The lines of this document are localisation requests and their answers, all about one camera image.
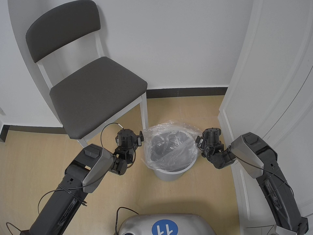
white chair leg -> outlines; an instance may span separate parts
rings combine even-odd
[[[87,142],[86,142],[86,140],[85,140],[84,138],[78,139],[77,141],[78,141],[78,143],[80,143],[80,145],[81,145],[83,148],[85,148],[85,147],[88,146],[88,144],[87,144]]]
[[[148,108],[147,108],[147,95],[146,93],[141,95],[142,101],[140,102],[140,112],[142,120],[143,130],[149,127],[148,124]]]

blue circular logo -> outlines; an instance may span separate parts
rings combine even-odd
[[[177,233],[177,224],[168,219],[159,220],[152,226],[152,235],[177,235]]]

chair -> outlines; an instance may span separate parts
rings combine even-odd
[[[30,55],[37,63],[65,131],[86,147],[87,141],[140,104],[142,127],[148,127],[147,82],[104,57],[99,11],[91,0],[60,5],[38,18],[26,33]],[[89,33],[95,33],[99,58],[52,85],[41,59]]]

white chair frame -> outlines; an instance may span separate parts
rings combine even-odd
[[[101,44],[101,40],[100,40],[99,31],[95,31],[94,34],[95,34],[95,38],[96,38],[96,47],[97,47],[98,56],[99,56],[99,58],[100,57],[104,57],[104,52],[103,52],[103,48],[102,48],[102,44]],[[40,72],[41,72],[42,76],[45,79],[46,84],[48,85],[49,89],[51,89],[53,87],[53,85],[52,85],[52,83],[51,83],[51,81],[49,79],[49,76],[48,76],[48,74],[47,74],[47,72],[46,72],[46,70],[45,70],[45,68],[44,68],[44,66],[42,64],[42,61],[39,60],[37,62],[37,65],[38,65],[38,67],[40,69]],[[122,110],[117,112],[115,115],[110,117],[107,121],[105,121],[103,124],[101,124],[98,128],[96,128],[95,130],[93,130],[92,132],[90,132],[89,134],[84,136],[82,139],[77,140],[78,143],[80,143],[80,145],[82,147],[88,146],[87,142],[90,139],[92,139],[94,136],[96,136],[100,131],[102,131],[104,126],[106,126],[109,123],[115,122],[118,118],[123,116],[126,112],[128,112],[129,110],[134,108],[137,104],[140,104],[142,128],[143,129],[148,128],[149,124],[148,124],[147,95],[146,95],[146,92],[145,92],[140,97],[138,97],[133,102],[131,102],[129,105],[127,105],[125,108],[123,108]]]

plastic bag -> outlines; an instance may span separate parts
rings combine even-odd
[[[183,170],[198,157],[198,135],[199,129],[174,121],[143,130],[145,164],[153,170]]]

